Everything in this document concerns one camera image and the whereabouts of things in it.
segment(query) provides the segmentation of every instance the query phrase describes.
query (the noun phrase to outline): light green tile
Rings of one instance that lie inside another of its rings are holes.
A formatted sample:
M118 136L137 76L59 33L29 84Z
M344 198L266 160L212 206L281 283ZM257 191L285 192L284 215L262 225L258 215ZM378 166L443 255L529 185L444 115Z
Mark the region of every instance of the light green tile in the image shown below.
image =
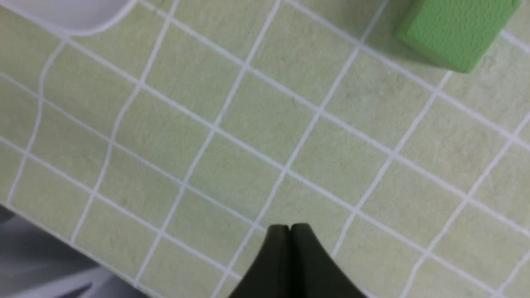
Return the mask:
M147 77L147 84L213 122L240 68L170 25Z
M474 197L518 225L530 229L530 152L518 145L491 170Z
M11 190L16 175L19 172L19 166L22 162L22 153L0 143L0 201L6 201L7 195Z
M282 3L252 64L320 104L353 49L343 37Z
M468 191L506 140L437 99L405 144L402 154L454 186Z
M265 232L260 230L254 231L234 265L234 272L242 276L245 275L249 270L250 265L252 265L256 259L256 256L263 245L263 241L265 240L265 235Z
M253 220L279 174L266 161L216 135L195 168L190 185Z
M28 159L11 204L32 220L70 238L89 193Z
M232 293L232 291L235 290L235 288L237 287L238 284L239 284L239 281L229 275L228 278L225 281L225 284L221 288L221 291L219 292L219 295L217 295L217 297L219 297L219 298L227 298L227 297L229 297L230 294Z
M335 258L357 286L378 298L395 298L407 284L420 253L356 218Z
M434 66L420 54L408 49L394 38L394 31L403 20L403 15L411 2L412 0L389 1L368 36L366 45L436 86L440 83L447 70Z
M274 0L180 0L176 18L245 60Z
M341 30L360 38L383 0L299 0L299 2Z
M408 298L489 298L490 294L460 275L427 259L420 267Z
M111 28L91 36L76 37L75 40L140 78L163 24L161 16L143 5L136 5Z
M530 293L530 262L526 262L504 290L505 296L509 298L527 298L528 293Z
M357 204L387 156L364 140L321 119L293 170L350 204Z
M530 248L530 240L478 208L460 213L434 253L498 288Z
M429 97L416 82L360 52L327 110L394 148Z
M444 91L509 131L530 111L530 59L497 39L471 74L454 74Z
M116 141L183 180L208 132L206 126L141 91L125 113Z
M186 191L171 222L169 235L228 265L250 229L248 223Z
M163 238L141 283L166 298L209 298L222 275L213 265Z
M96 199L76 238L76 245L134 278L156 233Z
M26 148L35 127L37 99L1 77L0 90L0 136Z
M506 31L528 45L530 45L530 33L528 32L528 28L530 27L529 15L530 1L521 0L521 5L517 13L506 26Z
M243 79L221 127L285 164L313 112L254 75Z
M171 9L171 5L173 4L174 0L147 0L147 1L153 4L154 6L156 6L157 9L165 13L168 13L169 10Z
M179 185L115 148L99 192L154 226L161 226Z
M316 190L286 176L261 224L308 223L326 251L331 252L351 211Z
M48 72L44 95L68 114L110 136L134 85L69 46Z
M37 92L42 68L59 39L3 7L0 32L0 70Z
M393 162L362 210L427 247L461 201L428 178Z
M94 187L108 146L98 135L45 105L31 152L75 180Z

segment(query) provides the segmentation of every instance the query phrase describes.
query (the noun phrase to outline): green cube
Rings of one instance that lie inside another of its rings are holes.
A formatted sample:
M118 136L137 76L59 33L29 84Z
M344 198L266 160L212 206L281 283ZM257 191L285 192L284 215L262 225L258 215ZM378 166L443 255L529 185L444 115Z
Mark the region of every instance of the green cube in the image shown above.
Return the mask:
M415 0L396 38L441 67L469 73L520 0Z

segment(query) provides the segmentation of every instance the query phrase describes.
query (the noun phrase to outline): grid pattern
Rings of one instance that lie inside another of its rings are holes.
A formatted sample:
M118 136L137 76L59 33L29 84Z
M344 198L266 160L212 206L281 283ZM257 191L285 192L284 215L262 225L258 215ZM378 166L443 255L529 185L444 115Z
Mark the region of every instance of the grid pattern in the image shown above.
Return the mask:
M32 97L38 100L38 111L36 115L36 120L33 126L31 137L27 143L27 146L24 148L23 146L20 146L13 140L10 140L9 138L4 137L4 136L0 138L0 141L2 141L2 143L8 145L10 148L13 148L16 151L23 154L16 177L14 178L14 182L7 193L7 199L5 201L5 204L8 208L13 209L14 211L18 212L19 214L23 216L26 216L29 220L36 222L39 226L41 226L43 229L46 229L47 231L49 231L56 237L62 239L65 242L70 243L70 245L72 245L76 249L84 252L85 254L101 262L102 264L106 264L109 267L113 268L115 271L117 271L120 275L122 275L124 278L129 280L131 283L145 290L147 293L152 294L153 296L163 297L163 296L166 296L167 294L159 293L163 290L159 290L158 288L155 288L155 286L147 285L149 282L148 282L148 279L146 279L145 280L146 282L144 282L144 279L143 279L144 275L149 273L148 272L149 264L151 264L153 259L156 258L157 248L159 246L166 246L167 245L165 244L166 241L169 241L170 243L174 243L176 246L182 248L184 251L194 255L195 257L217 268L222 273L219 276L217 284L215 285L213 292L211 294L211 297L218 297L224 294L223 290L225 288L225 284L229 283L230 278L233 278L236 280L241 279L241 275L236 273L234 270L234 268L237 265L238 260L240 259L242 254L244 254L245 248L249 245L256 231L258 232L264 231L264 228L261 226L261 224L263 224L263 220L267 216L268 209L272 208L271 206L273 202L275 201L275 198L281 192L282 183L284 183L284 181L287 181L287 179L293 178L296 181L301 182L304 186L310 188L314 192L319 193L326 199L338 204L341 208L345 209L348 212L348 217L346 221L344 222L343 226L341 227L340 235L338 236L336 243L334 243L334 245L332 246L332 249L330 249L332 256L336 257L339 263L340 263L341 248L344 245L346 245L345 242L348 237L348 232L351 231L352 225L354 225L356 217L359 217L362 220L370 223L371 225L374 225L378 229L384 231L386 234L392 236L392 238L401 241L406 246L412 248L414 251L419 253L419 258L416 260L415 264L412 266L411 271L410 271L410 276L408 277L406 284L403 286L403 289L401 293L399 294L399 297L409 297L409 296L414 295L413 293L414 281L419 278L419 276L417 276L418 272L421 271L422 266L424 264L427 264L429 260L435 261L437 264L440 264L444 268L448 269L449 271L457 274L460 278L471 282L474 286L476 286L477 288L481 290L484 290L491 297L504 297L504 298L511 297L508 294L505 294L505 290L509 287L511 283L513 283L517 279L519 271L527 264L528 260L530 259L530 250L526 252L522 256L522 258L516 262L516 266L514 268L510 269L509 275L505 277L505 279L502 281L500 286L492 286L491 285L492 283L489 283L489 281L485 281L484 278L475 277L472 273L468 273L464 268L461 268L462 266L460 266L459 264L458 266L454 264L455 262L454 260L447 260L447 258L445 257L446 253L444 251L437 251L437 247L439 246L440 242L443 240L444 236L451 234L451 231L450 231L451 228L458 224L457 221L459 217L466 210L466 207L468 205L476 207L477 209L484 212L485 214L488 214L489 216L494 218L496 221L498 221L498 225L505 225L509 227L510 230L516 231L518 234L521 234L525 238L530 239L530 232L528 231L526 227L524 227L524 225L516 223L509 216L501 215L500 212L496 211L494 208L491 208L487 204L475 198L475 194L480 189L483 182L489 178L490 174L495 170L497 165L501 162L503 157L506 154L508 154L508 152L513 146L517 145L525 151L530 151L530 145L526 141L523 140L523 137L519 136L520 134L523 133L526 127L526 124L530 120L530 113L524 116L522 121L518 123L515 130L509 130L504 125L498 124L490 120L488 117L483 116L478 111L475 111L474 109L470 108L470 106L472 106L471 104L465 105L458 99L449 95L448 91L444 92L445 90L444 87L446 87L446 85L449 84L449 81L454 76L454 74L452 74L451 72L446 73L445 76L439 81L439 84L437 84L437 86L433 86L433 84L422 79L420 76L415 74L413 71L408 70L406 67L400 65L396 61L386 58L385 55L374 50L370 46L367 39L369 39L370 33L372 30L374 30L374 27L377 26L378 20L384 17L385 9L388 8L390 5L392 5L391 2L389 3L388 1L382 1L381 4L377 7L377 10L375 11L372 18L369 20L367 27L362 33L362 35L359 38L354 38L349 33L342 31L341 29L339 29L339 27L336 27L334 24L327 21L324 17L320 16L319 14L316 14L315 12L313 12L309 8L306 8L304 5L302 5L299 2L294 2L291 0L284 0L284 1L276 0L274 1L272 5L271 10L268 12L267 17L263 23L263 26L260 29L258 36L254 44L250 48L249 53L245 60L242 60L238 58L237 56L231 54L229 51L225 50L223 47L219 46L217 43L214 43L213 41L211 41L211 38L207 38L206 36L201 35L197 31L195 31L191 26L181 22L178 18L178 14L176 14L177 16L176 18L173 17L175 13L178 12L178 9L179 9L178 1L175 1L174 3L172 3L172 5L167 8L167 10L163 8L158 9L152 3L148 3L144 1L140 1L139 3L140 5L148 8L149 10L154 11L158 16L162 17L164 20L161 26L160 32L157 35L154 47L146 62L146 66L143 69L139 78L135 78L133 74L129 74L128 72L122 70L120 67L114 65L110 61L96 54L96 52L89 50L86 46L82 45L82 42L78 42L75 39L72 39L70 37L61 36L59 34L58 34L58 37L60 38L60 42L58 46L53 50L51 55L48 56L46 63L44 64L44 67L42 68L42 71L40 73L37 92L32 91L32 88L30 86L26 86L26 84L23 84L17 81L15 78L13 78L10 75L10 73L8 73L8 71L6 73L1 74L0 76L1 78L19 87L21 90L25 91L27 94L31 95ZM268 30L270 29L269 27L271 27L273 21L277 17L280 7L282 6L288 6L288 7L296 9L296 11L301 12L305 16L317 22L319 25L331 30L332 32L337 33L339 36L344 38L346 42L352 44L352 47L351 47L352 51L349 53L349 57L347 57L346 62L344 63L340 72L338 73L338 76L333 81L331 88L327 91L327 94L325 95L322 102L320 102L320 104L315 104L312 100L304 98L303 96L297 94L292 89L289 89L287 86L279 83L278 81L273 79L271 76L265 74L264 72L261 72L258 68L253 67L253 64L252 64L253 59L255 59L255 56L257 55L261 44L264 42L264 40L266 40L266 34ZM161 91L158 91L157 89L151 87L148 83L146 83L146 81L148 80L149 73L153 67L153 64L155 63L157 54L160 51L160 48L163 44L163 40L167 34L168 29L171 26L176 26L180 30L193 36L200 43L208 46L213 51L215 51L216 53L219 53L220 55L222 55L223 57L225 57L226 59L228 59L229 61L231 61L232 63L234 63L235 65L241 68L239 72L237 73L235 82L230 88L228 95L224 103L222 104L220 112L217 114L214 121L208 120L207 117L200 116L198 113L195 113L191 111L189 108L173 101L172 99L164 95L164 93L162 93ZM510 33L503 31L503 33L501 34L501 38L515 45L518 49L522 49L524 52L526 52L526 54L530 54L529 46L525 44L523 41L518 40L515 36L511 35ZM71 115L70 113L66 112L58 104L52 101L49 101L48 99L45 98L45 80L47 78L47 75L50 72L50 69L53 67L54 63L56 62L56 59L59 57L59 55L63 51L65 51L65 47L67 46L72 47L82 52L83 54L89 56L94 61L97 61L98 63L105 66L106 68L111 69L113 72L117 73L121 77L124 77L127 81L129 81L130 83L134 85L131 95L125 101L125 103L120 107L119 113L117 114L116 120L113 124L110 136L104 133L101 133L97 129L94 129L93 127L87 125L85 122L78 119L78 117L75 117ZM337 92L344 77L347 75L348 70L352 68L353 63L356 61L358 56L364 55L364 54L367 54L367 55L370 55L371 57L376 58L378 61L382 62L389 69L392 69L404 75L406 78L414 81L415 83L417 83L418 85L426 89L428 92L430 92L430 97L426 101L425 105L423 105L419 114L417 114L416 117L413 119L412 123L406 130L406 133L401 137L401 139L396 144L394 149L391 149L388 145L383 144L382 142L370 137L368 134L362 132L361 130L347 123L343 119L337 116L334 116L332 113L328 112L328 109L327 109L328 104L330 103L333 96ZM299 142L296 144L296 147L290 154L286 163L280 163L276 161L270 156L258 151L253 146L236 138L233 134L222 129L223 118L225 114L227 113L229 107L231 106L232 101L234 100L238 89L240 88L242 82L244 81L246 73L250 73L258 77L259 79L263 80L264 82L267 82L268 84L274 86L277 90L287 94L289 97L293 98L297 103L300 103L301 105L309 108L314 113L313 117L308 122L308 126L305 128L305 131L303 131L303 134L301 135ZM125 146L120 145L117 142L119 126L124 119L124 115L126 114L128 109L132 106L133 102L137 99L139 94L144 91L162 100L163 102L168 103L169 105L171 105L176 110L183 113L184 115L187 115L191 119L194 119L198 123L206 126L209 130L203 144L200 146L200 149L198 150L198 152L192 159L192 162L187 172L182 178L178 178L178 176L171 174L168 171L162 169L160 165L155 165L151 163L150 161L141 157L138 153L135 153L131 149L126 148ZM426 121L424 118L428 116L429 111L432 111L434 109L434 106L436 105L437 102L448 103L451 107L464 113L466 117L472 118L480 122L481 125L484 125L488 129L499 134L500 136L503 137L503 140L505 141L505 142L502 142L502 146L500 150L495 152L493 159L489 161L485 169L481 172L479 177L472 183L472 187L467 192L460 190L461 188L460 186L454 186L453 183L448 182L447 179L443 179L440 176L440 174L432 173L425 167L422 167L420 163L418 163L417 161L413 161L413 159L407 157L406 153L403 153L403 154L401 153L402 151L405 151L407 149L408 140L413 136L414 132L417 131L421 123L423 121ZM100 138L108 142L108 148L106 151L106 156L104 158L104 163L101 166L101 171L93 187L90 187L86 183L83 183L71 177L68 173L65 172L65 170L59 169L57 166L52 165L50 162L43 160L43 158L33 153L33 146L36 143L36 141L38 141L37 138L39 135L39 128L42 122L42 115L47 108L52 108L54 111L58 111L61 115L66 116L69 120L82 126L86 130L90 131L93 134L96 134L97 136L99 136ZM306 143L311 141L309 140L311 133L313 132L313 130L316 129L315 127L318 125L319 120L321 118L324 119L325 121L329 121L330 123L333 123L334 125L356 136L357 138L362 139L363 141L370 144L372 147L384 153L386 156L385 157L386 159L382 163L382 167L377 171L377 174L374 180L370 182L369 187L367 188L366 192L362 195L360 200L355 203L349 202L345 200L344 198L340 198L337 195L334 195L330 190L326 190L325 187L322 187L318 185L317 183L310 181L310 179L306 178L301 173L296 171L297 169L296 159L299 155L302 155L301 151L303 150ZM270 193L267 195L266 201L264 202L263 206L259 210L259 213L257 214L254 220L251 219L250 216L243 215L241 212L236 211L233 207L229 207L227 204L222 203L217 198L209 196L204 191L190 185L190 179L192 179L194 171L199 166L201 158L205 154L207 154L206 152L209 146L211 145L211 143L215 141L216 135L220 135L230 140L231 142L233 142L240 148L244 149L246 152L249 152L252 155L259 157L261 160L265 161L267 164L271 165L272 167L274 167L275 169L279 171L278 172L279 175L277 176L276 181L273 183L272 189ZM128 156L132 156L135 160L141 162L143 165L146 165L147 167L152 169L154 172L161 174L162 176L166 177L167 179L171 180L172 182L180 186L179 191L176 195L176 198L173 200L169 208L169 213L167 214L166 218L164 219L163 223L160 226L155 225L149 222L148 220L145 220L144 218L142 218L142 216L139 216L135 214L134 212L131 212L130 210L118 204L114 200L101 194L100 188L102 187L104 177L107 171L109 170L109 167L111 164L111 156L114 154L113 150L115 150L115 148L118 148L119 150L124 151L125 153L127 153ZM28 161L36 162L37 164L45 167L46 169L50 170L51 172L57 174L58 176L64 178L65 180L69 181L70 183L76 185L77 187L85 190L88 194L90 194L81 212L81 215L75 224L75 229L71 232L71 235L69 235L69 237L65 237L62 233L58 231L58 229L54 229L53 227L50 227L47 224L40 223L40 220L38 218L35 218L34 216L27 214L25 210L22 210L21 208L16 207L13 204L16 201L14 197L15 197L15 193L17 190L17 185L21 183L20 181L23 177L23 172L24 172L23 170L29 167ZM418 244L415 241L410 240L408 237L396 231L389 225L383 223L381 220L378 220L375 217L363 211L363 206L365 205L365 203L369 202L369 199L371 198L372 193L376 190L377 186L380 184L380 182L385 177L385 173L389 171L391 166L396 163L407 166L408 168L412 169L413 171L415 171L422 177L425 177L429 179L430 181L433 181L435 184L441 186L442 188L448 190L455 196L462 199L461 202L458 204L458 206L452 211L450 216L447 218L447 221L445 222L443 227L439 230L439 232L435 235L435 237L428 243L428 245ZM179 206L181 203L183 204L183 201L186 199L185 194L188 191L214 204L215 206L221 208L222 210L230 213L231 215L235 216L236 218L246 223L250 227L248 231L244 233L241 243L238 245L237 249L235 250L235 254L233 254L233 256L230 258L228 263L220 262L217 259L208 256L208 254L199 251L198 249L187 244L186 241L181 240L178 237L173 236L170 232L168 232L168 228L171 226L171 222L174 217L173 215L178 212ZM90 211L96 209L97 202L101 202L105 204L105 206L110 206L111 208L117 210L121 214L124 214L127 218L132 219L134 222L138 223L142 227L147 228L149 231L154 232L155 236L152 239L150 247L145 252L145 258L141 261L141 265L139 266L138 270L134 272L134 274L131 274L125 269L117 268L114 264L110 264L111 262L109 262L109 260L102 259L101 258L102 256L99 256L98 252L93 252L90 249L84 248L83 245L80 245L78 243L77 240L78 240L79 234L82 232L83 226L87 222L87 218L90 218L91 216ZM375 294L372 294L369 292L373 290L369 287L368 284L365 285L365 288L369 296L371 297L376 296ZM378 294L379 298L384 298L385 296L386 296L386 293L383 293L380 295Z

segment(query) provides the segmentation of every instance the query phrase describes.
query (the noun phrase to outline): white container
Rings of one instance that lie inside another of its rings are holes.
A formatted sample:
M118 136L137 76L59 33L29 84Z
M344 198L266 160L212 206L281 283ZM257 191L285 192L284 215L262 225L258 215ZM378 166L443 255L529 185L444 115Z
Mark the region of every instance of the white container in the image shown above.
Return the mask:
M54 31L92 35L116 24L136 0L0 0L0 5Z

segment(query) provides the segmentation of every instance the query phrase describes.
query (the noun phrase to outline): tiled surface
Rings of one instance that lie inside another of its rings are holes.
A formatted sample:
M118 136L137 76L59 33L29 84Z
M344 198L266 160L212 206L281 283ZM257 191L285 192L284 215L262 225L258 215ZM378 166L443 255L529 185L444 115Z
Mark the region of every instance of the tiled surface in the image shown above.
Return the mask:
M447 72L391 37L407 0L180 0L158 48L172 3L50 61L0 9L2 204L165 298L228 296L295 222L371 297L526 297L528 1L434 101Z
M68 238L74 232L88 198L88 192L29 160L15 188L11 204Z
M408 297L488 298L490 295L439 263L427 260L421 266Z
M529 249L529 239L468 206L434 252L497 288Z
M379 298L398 297L420 252L356 218L337 263L356 284Z
M92 204L85 221L75 241L80 248L126 275L140 270L155 232L100 200Z
M28 145L35 127L39 105L37 99L4 78L0 78L0 90L2 137L24 148Z

